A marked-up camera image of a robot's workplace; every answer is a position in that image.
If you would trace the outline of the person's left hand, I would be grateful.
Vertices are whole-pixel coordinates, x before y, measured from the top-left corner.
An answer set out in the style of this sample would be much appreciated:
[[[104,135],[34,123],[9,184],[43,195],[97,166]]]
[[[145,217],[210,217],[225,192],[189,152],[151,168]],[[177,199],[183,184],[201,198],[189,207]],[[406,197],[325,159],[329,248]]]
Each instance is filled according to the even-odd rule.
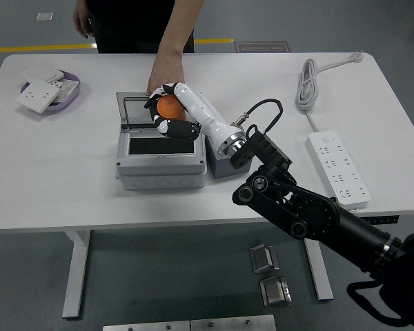
[[[158,53],[148,79],[147,93],[167,83],[185,82],[182,53]]]

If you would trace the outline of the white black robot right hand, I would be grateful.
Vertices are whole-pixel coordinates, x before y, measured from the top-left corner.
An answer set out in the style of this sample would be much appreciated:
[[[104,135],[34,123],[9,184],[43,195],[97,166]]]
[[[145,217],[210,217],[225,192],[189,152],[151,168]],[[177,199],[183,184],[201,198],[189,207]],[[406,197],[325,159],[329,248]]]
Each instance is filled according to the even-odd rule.
[[[245,144],[245,134],[237,126],[227,124],[220,113],[205,98],[185,83],[167,83],[158,87],[148,98],[145,108],[157,105],[166,95],[178,101],[200,125],[200,132],[210,137],[211,146],[220,155],[231,158]]]

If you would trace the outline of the person's right hand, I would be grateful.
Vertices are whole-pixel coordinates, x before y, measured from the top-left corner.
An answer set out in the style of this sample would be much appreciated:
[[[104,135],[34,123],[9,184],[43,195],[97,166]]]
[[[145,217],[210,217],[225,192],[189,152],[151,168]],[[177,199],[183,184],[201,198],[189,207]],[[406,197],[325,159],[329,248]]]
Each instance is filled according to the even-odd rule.
[[[72,20],[75,30],[85,39],[94,37],[92,25],[90,22],[90,13],[86,0],[76,0],[75,8],[72,14]]]

